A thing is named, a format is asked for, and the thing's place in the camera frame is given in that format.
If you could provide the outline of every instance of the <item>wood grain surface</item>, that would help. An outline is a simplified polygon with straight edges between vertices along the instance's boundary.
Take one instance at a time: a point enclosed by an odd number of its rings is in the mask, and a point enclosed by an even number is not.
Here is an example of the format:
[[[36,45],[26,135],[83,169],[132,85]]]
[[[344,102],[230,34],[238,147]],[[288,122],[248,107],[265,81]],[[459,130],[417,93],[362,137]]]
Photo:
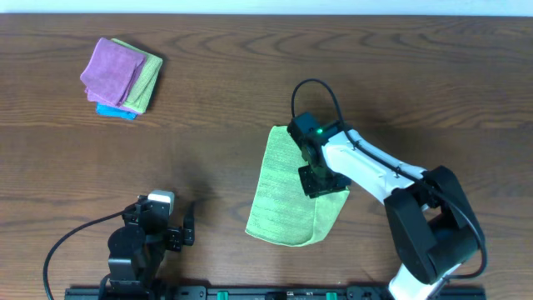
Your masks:
[[[79,75],[100,37],[164,59],[133,122],[99,117]],[[490,299],[533,298],[533,19],[492,17],[0,16],[0,298],[43,299],[42,263],[67,231],[156,188],[197,202],[197,241],[160,276],[211,285],[388,282],[400,261],[384,208],[353,186],[325,241],[244,233],[267,135],[304,78],[393,156],[452,169],[484,229]],[[296,110],[334,119],[317,85]],[[177,209],[172,218],[177,224]],[[56,298],[108,273],[118,219],[54,255]],[[458,272],[474,271],[479,256]]]

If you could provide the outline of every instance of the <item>yellow-green cloth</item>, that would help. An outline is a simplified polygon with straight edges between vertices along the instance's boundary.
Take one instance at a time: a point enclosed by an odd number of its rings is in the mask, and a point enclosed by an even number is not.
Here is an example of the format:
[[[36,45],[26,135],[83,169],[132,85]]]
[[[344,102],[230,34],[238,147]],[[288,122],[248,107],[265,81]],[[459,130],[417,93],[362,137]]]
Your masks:
[[[298,168],[306,165],[286,131],[274,127],[268,136],[256,196],[246,232],[284,246],[320,242],[330,232],[350,191],[311,199],[303,193]]]
[[[141,74],[123,104],[124,107],[131,108],[138,113],[145,113],[148,103],[150,102],[150,97],[152,96],[153,87],[156,85],[157,74],[159,73],[163,60],[116,38],[113,38],[112,41],[147,56]]]

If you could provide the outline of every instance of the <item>purple towel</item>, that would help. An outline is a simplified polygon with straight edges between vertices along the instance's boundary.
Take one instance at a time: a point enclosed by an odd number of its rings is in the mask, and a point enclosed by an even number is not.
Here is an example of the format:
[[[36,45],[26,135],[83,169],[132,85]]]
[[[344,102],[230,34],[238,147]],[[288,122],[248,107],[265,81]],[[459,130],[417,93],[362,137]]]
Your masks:
[[[139,78],[145,58],[142,53],[100,38],[80,77],[87,86],[87,99],[120,107]]]

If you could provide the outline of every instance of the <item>folded towel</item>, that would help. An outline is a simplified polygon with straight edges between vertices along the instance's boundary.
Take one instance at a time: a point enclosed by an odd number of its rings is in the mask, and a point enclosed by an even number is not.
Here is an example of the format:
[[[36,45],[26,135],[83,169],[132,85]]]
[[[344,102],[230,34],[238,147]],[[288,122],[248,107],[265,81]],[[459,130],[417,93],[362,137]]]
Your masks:
[[[101,103],[97,103],[97,114],[108,117],[125,118],[126,120],[133,120],[137,116],[133,112],[125,112],[120,108],[109,107]]]
[[[152,90],[156,85],[157,74],[159,73],[159,69],[161,68],[163,60],[153,54],[128,45],[121,40],[117,40],[116,38],[113,38],[112,41],[124,47],[130,48],[133,51],[142,53],[147,58],[146,62],[144,63],[144,67],[142,68],[141,75],[139,76],[137,82],[135,82],[133,85],[132,90],[127,96],[126,102],[124,102],[121,107],[121,109],[130,108],[129,111],[136,113],[144,113],[147,110],[148,103],[150,102]]]
[[[246,232],[284,246],[320,242],[330,232],[350,191],[311,199],[303,193],[298,168],[306,165],[286,126],[268,136]]]
[[[138,79],[145,55],[100,38],[91,60],[83,71],[87,99],[120,107]]]

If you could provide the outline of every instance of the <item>black cable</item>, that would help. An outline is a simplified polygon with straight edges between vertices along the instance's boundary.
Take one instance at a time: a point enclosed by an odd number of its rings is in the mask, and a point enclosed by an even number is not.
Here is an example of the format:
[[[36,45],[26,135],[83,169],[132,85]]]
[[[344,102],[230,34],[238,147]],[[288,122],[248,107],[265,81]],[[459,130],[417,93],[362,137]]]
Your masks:
[[[124,209],[123,211],[121,211],[121,212],[114,213],[114,214],[109,215],[107,217],[99,218],[98,220],[87,222],[87,223],[83,224],[82,226],[76,227],[71,232],[65,234],[63,237],[61,237],[59,239],[59,241],[56,242],[55,245],[53,245],[52,249],[50,249],[50,252],[47,255],[47,258],[44,260],[44,265],[42,266],[42,281],[44,283],[44,291],[47,293],[47,296],[48,296],[49,300],[53,300],[53,296],[52,296],[52,290],[50,289],[50,283],[48,282],[48,264],[50,263],[50,259],[52,259],[52,255],[53,255],[54,252],[56,252],[57,248],[63,242],[65,242],[65,240],[67,238],[71,237],[74,233],[77,233],[78,231],[80,231],[80,230],[82,230],[84,228],[88,228],[91,225],[107,221],[107,220],[112,219],[114,217],[118,217],[118,216],[120,216],[120,215],[122,215],[124,213],[127,213],[127,212],[131,211],[131,210],[133,210],[133,208],[132,208],[132,206],[129,206],[126,209]]]
[[[445,195],[443,192],[438,191],[437,189],[433,188],[431,185],[423,182],[422,180],[420,180],[420,179],[418,179],[416,177],[413,177],[413,176],[411,176],[410,174],[408,174],[406,172],[403,172],[400,167],[392,166],[390,163],[386,162],[385,160],[381,159],[380,157],[374,155],[373,153],[371,153],[371,152],[367,151],[365,148],[363,148],[361,146],[361,144],[359,143],[359,141],[357,141],[357,142],[354,141],[353,138],[348,134],[348,131],[346,129],[346,124],[344,123],[344,118],[342,117],[341,106],[339,105],[339,102],[336,100],[335,93],[331,90],[331,87],[329,87],[327,85],[327,83],[323,82],[320,79],[315,79],[315,78],[309,78],[309,79],[306,79],[306,80],[298,83],[298,85],[296,85],[296,87],[294,88],[294,92],[292,92],[292,97],[291,97],[291,113],[292,113],[292,117],[293,118],[295,117],[295,113],[294,113],[294,98],[296,96],[296,92],[298,91],[298,88],[300,88],[303,84],[308,83],[308,82],[320,83],[330,93],[331,100],[333,100],[333,103],[335,104],[336,113],[337,113],[337,115],[339,117],[339,122],[341,123],[342,131],[344,132],[344,134],[346,135],[346,137],[348,138],[348,140],[350,141],[350,143],[353,145],[354,148],[356,148],[356,149],[360,150],[361,152],[365,153],[368,157],[374,159],[375,161],[379,162],[383,166],[389,168],[390,170],[392,170],[396,174],[402,175],[403,177],[405,177],[405,178],[411,180],[412,182],[414,182],[415,184],[419,184],[425,190],[427,190],[429,193],[432,193],[432,194],[436,195],[437,197],[442,199],[442,201],[444,201],[446,204],[448,204],[451,208],[454,208],[465,219],[465,221],[468,223],[468,227],[471,229],[472,233],[474,233],[474,236],[475,236],[476,241],[477,241],[477,245],[478,245],[478,247],[479,247],[479,249],[481,251],[481,265],[480,265],[480,267],[479,267],[479,269],[477,271],[475,271],[473,273],[470,273],[470,274],[460,274],[460,275],[449,274],[449,275],[446,275],[446,276],[444,276],[442,278],[443,284],[446,284],[448,281],[450,281],[450,279],[472,279],[472,278],[476,278],[476,277],[480,276],[486,269],[486,265],[488,263],[488,257],[487,257],[486,245],[485,245],[485,243],[483,241],[481,241],[481,235],[477,232],[477,229],[474,226],[474,224],[472,223],[472,221],[465,215],[465,213],[459,207],[456,206],[456,204],[453,201],[450,200],[451,196]]]
[[[109,278],[111,278],[111,273],[104,276],[100,281],[100,288],[98,289],[98,300],[102,300],[106,297],[106,284]]]

